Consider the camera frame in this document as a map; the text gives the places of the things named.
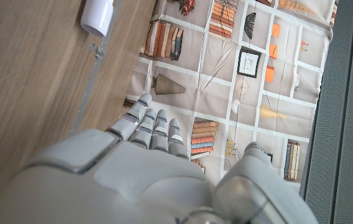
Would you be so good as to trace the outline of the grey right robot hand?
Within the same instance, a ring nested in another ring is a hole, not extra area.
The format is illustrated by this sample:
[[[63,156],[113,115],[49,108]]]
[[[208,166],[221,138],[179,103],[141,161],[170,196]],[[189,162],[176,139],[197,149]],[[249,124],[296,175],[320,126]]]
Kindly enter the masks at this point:
[[[212,188],[151,101],[33,157],[0,191],[0,223],[316,223],[256,142]]]

